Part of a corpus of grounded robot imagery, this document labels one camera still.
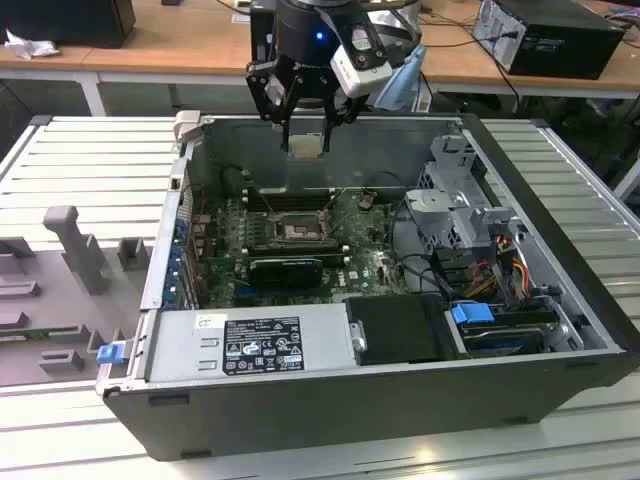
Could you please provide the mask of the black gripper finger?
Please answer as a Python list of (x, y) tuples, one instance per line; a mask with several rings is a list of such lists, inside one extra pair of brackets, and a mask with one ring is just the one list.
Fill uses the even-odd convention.
[(281, 149), (289, 151), (291, 116), (301, 98), (303, 76), (294, 74), (289, 85), (284, 85), (284, 96), (276, 104), (268, 95), (271, 78), (275, 78), (276, 62), (255, 62), (247, 65), (245, 79), (256, 109), (264, 121), (282, 127)]
[(335, 103), (336, 92), (339, 89), (337, 79), (335, 77), (330, 79), (322, 77), (322, 80), (326, 82), (323, 87), (325, 115), (322, 130), (322, 152), (328, 153), (333, 130), (343, 124), (353, 123), (365, 108), (368, 95), (365, 94), (356, 98), (348, 97), (340, 107), (337, 107)]

